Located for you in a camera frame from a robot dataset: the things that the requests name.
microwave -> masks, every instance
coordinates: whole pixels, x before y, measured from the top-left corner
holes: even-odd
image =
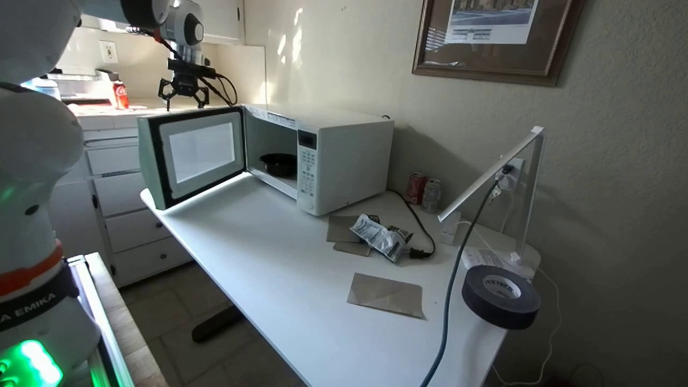
[[[310,215],[387,190],[393,122],[336,110],[241,106],[138,118],[139,163],[157,209],[249,173]]]

white desk lamp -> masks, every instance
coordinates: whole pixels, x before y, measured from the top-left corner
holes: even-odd
[[[544,130],[532,127],[530,133],[516,144],[507,155],[503,155],[495,165],[489,165],[469,190],[464,190],[438,218],[438,221],[445,221],[452,214],[456,214],[484,184],[493,180],[496,173],[500,173],[518,152],[523,152],[528,144],[532,144],[530,152],[530,171],[527,176],[527,190],[524,190],[524,201],[521,209],[521,219],[518,219],[518,236],[516,245],[510,252],[507,263],[503,264],[504,270],[530,280],[536,276],[538,263],[524,261],[530,252],[527,252],[527,234],[530,225],[530,212],[532,212],[532,193],[536,193],[536,184],[538,184],[538,165],[539,165],[539,152],[541,152],[541,143],[544,143]]]

framed picture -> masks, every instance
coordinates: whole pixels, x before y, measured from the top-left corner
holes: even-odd
[[[413,74],[557,85],[581,0],[423,0]]]

open microwave door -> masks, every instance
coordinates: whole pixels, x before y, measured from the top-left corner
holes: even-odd
[[[220,107],[138,118],[142,175],[157,209],[244,171],[241,114]]]

cabinet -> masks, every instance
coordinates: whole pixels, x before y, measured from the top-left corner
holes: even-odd
[[[196,0],[208,44],[242,44],[242,0]]]
[[[192,261],[139,201],[136,116],[80,116],[84,157],[58,180],[50,218],[66,257],[99,252],[117,287]]]

